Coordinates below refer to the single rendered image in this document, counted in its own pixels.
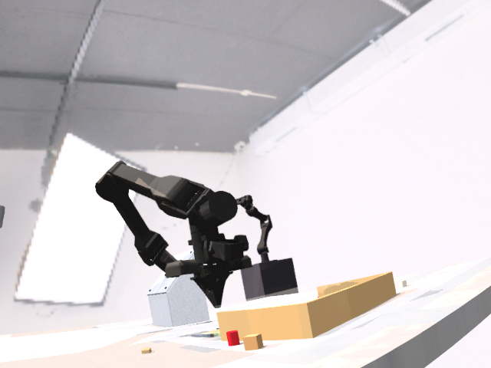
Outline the tan flat box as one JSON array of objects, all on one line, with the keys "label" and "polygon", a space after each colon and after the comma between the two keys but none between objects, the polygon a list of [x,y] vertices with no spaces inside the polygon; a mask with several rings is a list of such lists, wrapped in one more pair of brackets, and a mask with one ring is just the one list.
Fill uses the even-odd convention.
[{"label": "tan flat box", "polygon": [[301,287],[216,305],[222,341],[237,330],[239,340],[314,338],[382,304],[396,294],[392,268],[316,281]]}]

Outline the brown cube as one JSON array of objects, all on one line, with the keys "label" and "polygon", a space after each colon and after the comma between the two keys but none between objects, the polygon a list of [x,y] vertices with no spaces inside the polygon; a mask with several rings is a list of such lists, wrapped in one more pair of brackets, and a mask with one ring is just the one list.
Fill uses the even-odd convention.
[{"label": "brown cube", "polygon": [[245,351],[247,350],[258,350],[261,349],[264,345],[262,342],[262,335],[259,334],[248,334],[243,337],[243,343],[245,347]]}]

